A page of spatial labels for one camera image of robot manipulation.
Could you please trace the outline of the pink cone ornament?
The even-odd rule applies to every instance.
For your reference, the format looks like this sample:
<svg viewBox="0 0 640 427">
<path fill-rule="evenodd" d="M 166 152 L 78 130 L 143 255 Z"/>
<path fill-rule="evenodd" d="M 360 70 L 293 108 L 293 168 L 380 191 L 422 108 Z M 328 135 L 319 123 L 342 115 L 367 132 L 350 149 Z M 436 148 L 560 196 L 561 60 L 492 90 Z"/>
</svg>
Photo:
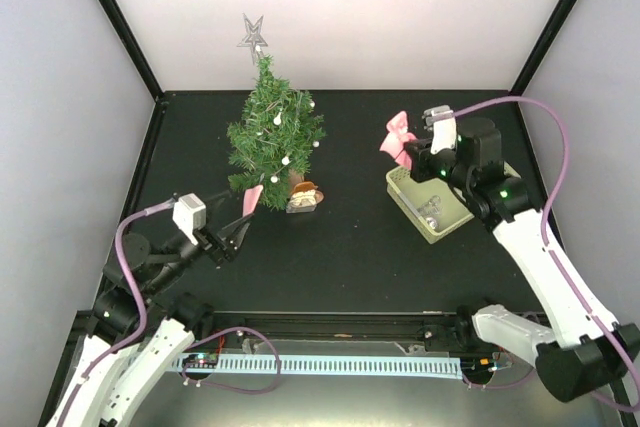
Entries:
<svg viewBox="0 0 640 427">
<path fill-rule="evenodd" d="M 244 192 L 242 216 L 252 215 L 260 201 L 264 186 L 258 184 Z"/>
</svg>

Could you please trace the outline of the pink star ornament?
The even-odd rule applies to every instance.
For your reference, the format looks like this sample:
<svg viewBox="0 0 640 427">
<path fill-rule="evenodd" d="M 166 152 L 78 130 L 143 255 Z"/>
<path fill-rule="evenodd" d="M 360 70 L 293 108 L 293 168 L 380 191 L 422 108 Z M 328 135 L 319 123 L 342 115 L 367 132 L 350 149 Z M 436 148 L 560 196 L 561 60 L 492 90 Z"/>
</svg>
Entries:
<svg viewBox="0 0 640 427">
<path fill-rule="evenodd" d="M 381 143 L 379 151 L 391 156 L 399 166 L 410 170 L 412 160 L 406 152 L 404 144 L 416 140 L 417 137 L 409 131 L 407 113 L 400 111 L 394 115 L 387 122 L 386 131 L 386 137 Z"/>
</svg>

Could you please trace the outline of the green plastic basket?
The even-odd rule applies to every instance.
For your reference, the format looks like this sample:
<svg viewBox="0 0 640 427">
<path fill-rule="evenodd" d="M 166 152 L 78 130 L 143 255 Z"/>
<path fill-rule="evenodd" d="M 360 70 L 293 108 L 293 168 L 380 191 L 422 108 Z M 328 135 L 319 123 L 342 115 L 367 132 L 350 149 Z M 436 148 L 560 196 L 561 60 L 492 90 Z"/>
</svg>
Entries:
<svg viewBox="0 0 640 427">
<path fill-rule="evenodd" d="M 434 244 L 473 218 L 489 231 L 533 207 L 526 184 L 505 162 L 458 164 L 452 179 L 418 183 L 405 167 L 386 174 L 387 193 L 425 240 Z"/>
</svg>

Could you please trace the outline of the clear battery box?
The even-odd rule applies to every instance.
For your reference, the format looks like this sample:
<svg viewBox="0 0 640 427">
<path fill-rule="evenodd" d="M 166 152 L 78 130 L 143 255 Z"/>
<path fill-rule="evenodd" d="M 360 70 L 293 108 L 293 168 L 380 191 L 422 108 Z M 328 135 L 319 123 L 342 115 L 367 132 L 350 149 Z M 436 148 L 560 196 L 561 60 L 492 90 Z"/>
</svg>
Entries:
<svg viewBox="0 0 640 427">
<path fill-rule="evenodd" d="M 301 214 L 314 212 L 317 208 L 316 202 L 311 202 L 309 199 L 302 199 L 301 201 L 292 201 L 287 204 L 287 214 Z"/>
</svg>

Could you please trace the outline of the small green christmas tree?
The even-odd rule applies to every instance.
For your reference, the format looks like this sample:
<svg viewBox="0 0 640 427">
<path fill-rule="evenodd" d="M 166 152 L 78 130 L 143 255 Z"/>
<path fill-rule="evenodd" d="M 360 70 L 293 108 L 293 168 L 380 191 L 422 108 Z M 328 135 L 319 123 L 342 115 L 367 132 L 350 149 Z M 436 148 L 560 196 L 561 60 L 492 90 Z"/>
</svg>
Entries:
<svg viewBox="0 0 640 427">
<path fill-rule="evenodd" d="M 236 192 L 262 184 L 259 203 L 282 211 L 291 196 L 290 177 L 310 172 L 312 152 L 326 136 L 324 119 L 310 92 L 274 74 L 271 56 L 259 61 L 257 73 L 240 119 L 227 128 L 229 164 L 236 169 L 228 180 Z"/>
</svg>

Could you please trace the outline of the brown white plush ornament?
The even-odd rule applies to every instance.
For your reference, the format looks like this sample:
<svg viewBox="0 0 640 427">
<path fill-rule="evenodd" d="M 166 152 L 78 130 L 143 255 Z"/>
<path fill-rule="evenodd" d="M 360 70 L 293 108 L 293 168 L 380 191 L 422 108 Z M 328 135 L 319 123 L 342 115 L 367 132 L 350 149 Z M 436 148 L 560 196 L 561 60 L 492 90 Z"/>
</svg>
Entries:
<svg viewBox="0 0 640 427">
<path fill-rule="evenodd" d="M 318 206 L 324 200 L 324 194 L 313 182 L 305 181 L 297 184 L 294 187 L 293 192 L 289 198 L 289 202 L 301 201 L 302 199 L 309 199 L 311 202 L 316 202 Z"/>
</svg>

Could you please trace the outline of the silver star tree topper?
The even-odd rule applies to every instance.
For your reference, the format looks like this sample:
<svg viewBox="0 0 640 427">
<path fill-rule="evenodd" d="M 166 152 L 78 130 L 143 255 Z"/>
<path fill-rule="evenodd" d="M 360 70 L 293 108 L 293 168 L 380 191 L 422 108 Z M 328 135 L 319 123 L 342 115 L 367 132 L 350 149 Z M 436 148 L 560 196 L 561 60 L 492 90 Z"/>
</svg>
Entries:
<svg viewBox="0 0 640 427">
<path fill-rule="evenodd" d="M 268 47 L 268 43 L 263 37 L 264 17 L 260 16 L 257 20 L 252 21 L 246 14 L 243 15 L 244 35 L 237 44 L 238 48 L 246 48 L 249 50 L 252 63 L 257 65 L 264 57 L 264 49 Z"/>
</svg>

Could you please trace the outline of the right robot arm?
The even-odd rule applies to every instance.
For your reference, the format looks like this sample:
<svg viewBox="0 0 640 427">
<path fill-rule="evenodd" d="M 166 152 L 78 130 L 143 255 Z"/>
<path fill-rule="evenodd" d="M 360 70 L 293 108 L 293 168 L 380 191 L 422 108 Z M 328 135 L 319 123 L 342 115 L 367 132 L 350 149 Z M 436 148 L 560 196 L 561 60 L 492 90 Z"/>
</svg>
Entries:
<svg viewBox="0 0 640 427">
<path fill-rule="evenodd" d="M 426 136 L 405 142 L 416 182 L 444 182 L 514 260 L 548 319 L 542 327 L 488 305 L 454 326 L 457 343 L 505 348 L 529 363 L 567 403 L 619 380 L 639 355 L 639 328 L 621 324 L 593 294 L 530 198 L 509 172 L 502 139 L 486 118 L 425 117 Z"/>
</svg>

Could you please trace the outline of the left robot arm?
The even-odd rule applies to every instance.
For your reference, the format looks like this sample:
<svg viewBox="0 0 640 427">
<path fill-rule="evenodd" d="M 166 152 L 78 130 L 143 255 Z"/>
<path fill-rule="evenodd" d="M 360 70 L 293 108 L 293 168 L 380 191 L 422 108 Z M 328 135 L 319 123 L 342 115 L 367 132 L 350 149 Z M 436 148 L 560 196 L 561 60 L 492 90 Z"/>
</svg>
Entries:
<svg viewBox="0 0 640 427">
<path fill-rule="evenodd" d="M 204 201 L 190 193 L 144 208 L 117 227 L 113 250 L 103 268 L 110 290 L 94 302 L 80 358 L 51 426 L 128 426 L 165 369 L 191 345 L 214 335 L 212 308 L 190 294 L 175 297 L 168 308 L 158 303 L 199 257 L 217 265 L 233 261 L 263 188 L 244 193 L 242 214 L 218 231 L 210 217 L 229 198 L 223 192 Z M 177 235 L 156 250 L 144 236 L 129 231 L 143 218 L 168 212 Z"/>
</svg>

